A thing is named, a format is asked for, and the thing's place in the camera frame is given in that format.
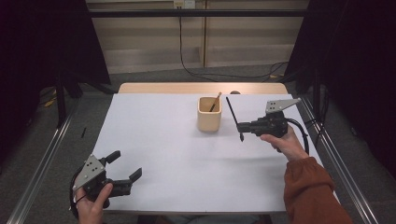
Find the orange sleeve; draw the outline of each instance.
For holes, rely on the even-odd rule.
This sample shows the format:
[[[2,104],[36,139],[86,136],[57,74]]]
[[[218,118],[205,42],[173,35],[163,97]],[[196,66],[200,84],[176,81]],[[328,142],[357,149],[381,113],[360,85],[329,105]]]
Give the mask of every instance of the orange sleeve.
[[[332,194],[334,183],[315,158],[290,161],[285,173],[285,205],[290,223],[352,223]]]

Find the wooden pencil holder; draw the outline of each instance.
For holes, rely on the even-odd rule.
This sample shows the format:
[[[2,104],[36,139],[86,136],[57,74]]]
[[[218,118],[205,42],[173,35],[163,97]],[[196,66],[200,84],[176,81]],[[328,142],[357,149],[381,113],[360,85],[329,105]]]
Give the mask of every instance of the wooden pencil holder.
[[[219,130],[221,121],[221,99],[216,102],[212,112],[210,109],[215,103],[216,97],[201,97],[198,100],[198,129],[202,132],[216,132]]]

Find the black cable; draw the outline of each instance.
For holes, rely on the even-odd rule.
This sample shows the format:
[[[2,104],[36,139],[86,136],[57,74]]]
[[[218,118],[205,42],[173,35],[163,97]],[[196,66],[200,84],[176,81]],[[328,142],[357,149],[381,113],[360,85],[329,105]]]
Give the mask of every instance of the black cable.
[[[217,73],[202,73],[202,74],[193,73],[192,71],[190,71],[189,69],[187,69],[187,67],[185,66],[184,61],[183,61],[183,54],[182,54],[183,41],[182,41],[182,34],[181,34],[181,30],[182,30],[182,28],[181,28],[181,17],[178,18],[178,23],[179,23],[179,46],[180,46],[179,52],[180,52],[181,65],[183,66],[184,70],[185,70],[187,73],[189,73],[191,76],[193,76],[193,77],[203,78],[203,79],[206,79],[206,80],[209,80],[209,81],[214,81],[214,82],[218,82],[218,81],[215,80],[215,79],[212,79],[212,78],[209,78],[209,77],[203,77],[203,76],[244,77],[244,78],[259,78],[259,77],[266,77],[266,79],[265,79],[264,81],[262,81],[262,82],[265,82],[265,81],[267,81],[267,80],[270,78],[270,76],[271,76],[276,70],[278,70],[280,67],[282,67],[283,64],[288,63],[288,62],[274,63],[274,64],[271,65],[271,68],[270,68],[270,72],[269,72],[269,73],[267,73],[267,74],[265,74],[265,75],[254,76],[254,77],[245,77],[245,76],[229,75],[229,74],[217,74]],[[279,64],[279,66],[278,66],[275,70],[273,70],[274,66],[277,65],[277,64]]]
[[[311,128],[314,124],[316,124],[316,123],[318,123],[318,120],[317,119],[311,119],[311,120],[309,120],[309,121],[306,121],[306,122],[304,122],[304,124],[305,125],[307,125],[307,124],[309,124],[308,126],[305,126],[305,128],[306,129],[309,129],[309,128]],[[315,147],[317,147],[318,146],[318,138],[319,138],[319,136],[321,135],[321,133],[322,133],[322,128],[324,128],[324,125],[323,125],[323,123],[320,123],[319,125],[319,131],[318,131],[318,135],[317,135],[317,137],[315,138]]]
[[[77,210],[77,203],[79,200],[84,198],[87,195],[84,195],[83,197],[79,198],[76,202],[74,202],[74,193],[73,193],[73,186],[75,186],[75,181],[79,173],[82,171],[82,168],[84,165],[80,166],[76,172],[74,173],[72,180],[70,181],[70,188],[69,188],[69,202],[70,202],[70,211],[72,211],[73,216],[78,219],[78,210]]]
[[[324,96],[323,96],[323,105],[322,108],[320,109],[320,120],[321,123],[319,124],[319,131],[318,135],[315,139],[315,147],[318,146],[318,140],[320,136],[323,134],[324,126],[325,126],[325,121],[326,121],[326,116],[327,112],[329,110],[329,103],[330,103],[330,96],[327,88],[325,89]]]
[[[301,134],[303,135],[304,139],[304,149],[306,154],[309,155],[309,144],[308,144],[308,134],[304,132],[303,126],[295,119],[286,119],[287,122],[294,124],[300,129]]]

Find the white paper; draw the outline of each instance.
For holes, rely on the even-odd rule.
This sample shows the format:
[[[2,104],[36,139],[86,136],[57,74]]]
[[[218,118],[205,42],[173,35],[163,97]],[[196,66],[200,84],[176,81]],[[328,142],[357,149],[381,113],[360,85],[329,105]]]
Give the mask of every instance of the white paper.
[[[107,178],[127,179],[142,167],[131,195],[111,198],[108,210],[159,213],[262,213],[285,211],[287,160],[253,133],[239,139],[238,122],[265,116],[269,100],[290,95],[222,95],[219,131],[197,129],[197,103],[203,94],[116,94],[93,154],[115,150],[121,157],[106,166]],[[294,105],[285,117],[303,126]],[[298,128],[291,125],[304,145]],[[310,156],[321,164],[309,138]]]

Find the hand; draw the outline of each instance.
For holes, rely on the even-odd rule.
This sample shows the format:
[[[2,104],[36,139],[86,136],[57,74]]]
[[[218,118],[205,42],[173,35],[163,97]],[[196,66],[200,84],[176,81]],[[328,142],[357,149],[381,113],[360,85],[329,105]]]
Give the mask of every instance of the hand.
[[[103,223],[103,203],[108,198],[113,189],[111,183],[106,184],[99,193],[95,202],[91,202],[84,197],[86,192],[80,188],[76,192],[76,199],[82,198],[78,201],[78,221],[80,224],[102,224]]]
[[[288,161],[297,161],[309,157],[290,125],[288,127],[288,132],[281,138],[277,138],[271,134],[263,134],[260,136],[260,139],[270,143],[273,148],[280,149]]]

